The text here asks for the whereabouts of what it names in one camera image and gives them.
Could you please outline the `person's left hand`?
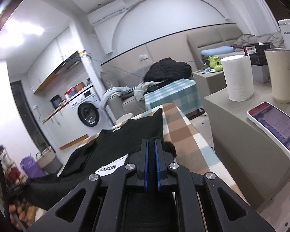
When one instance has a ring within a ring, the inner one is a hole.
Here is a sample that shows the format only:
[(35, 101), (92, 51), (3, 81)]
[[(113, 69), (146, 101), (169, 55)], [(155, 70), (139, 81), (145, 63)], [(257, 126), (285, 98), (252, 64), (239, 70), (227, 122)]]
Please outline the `person's left hand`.
[(17, 223), (17, 221), (15, 220), (13, 214), (16, 214), (19, 218), (20, 221), (27, 223), (28, 222), (28, 218), (26, 216), (26, 213), (24, 210), (22, 210), (22, 206), (15, 206), (15, 205), (9, 205), (9, 213), (10, 213), (10, 220), (11, 220), (11, 224), (13, 224), (13, 226), (21, 231), (21, 227), (19, 226), (19, 224)]

